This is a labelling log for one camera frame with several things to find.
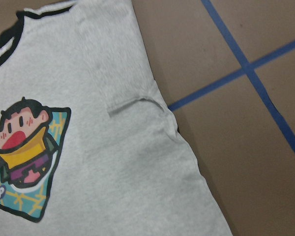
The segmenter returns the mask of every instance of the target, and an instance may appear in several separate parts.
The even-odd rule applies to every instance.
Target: cartoon ear
[[[38,116],[43,122],[46,122],[49,120],[49,115],[48,113],[45,111],[45,110],[42,110],[40,113],[39,113],[39,116]]]

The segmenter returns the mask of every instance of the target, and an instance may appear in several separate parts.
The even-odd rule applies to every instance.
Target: cartoon face
[[[14,148],[30,136],[42,123],[49,120],[48,113],[42,110],[34,118],[29,107],[15,112],[11,119],[5,119],[3,130],[0,132],[0,149]]]

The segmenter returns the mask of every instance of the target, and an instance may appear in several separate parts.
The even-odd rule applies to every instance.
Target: cartoon boy
[[[51,167],[58,146],[47,132],[53,119],[47,106],[36,100],[22,98],[0,119],[1,182],[27,188],[37,183]]]

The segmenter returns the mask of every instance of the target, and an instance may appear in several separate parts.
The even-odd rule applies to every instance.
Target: pink patch
[[[26,139],[25,133],[22,131],[15,132],[2,146],[2,149],[14,148]]]
[[[40,173],[34,173],[33,170],[29,171],[29,175],[24,179],[24,183],[33,183],[40,177]]]

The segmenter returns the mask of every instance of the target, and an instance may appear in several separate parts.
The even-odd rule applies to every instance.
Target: t-shirt
[[[0,235],[231,235],[131,1],[17,16],[0,36]]]

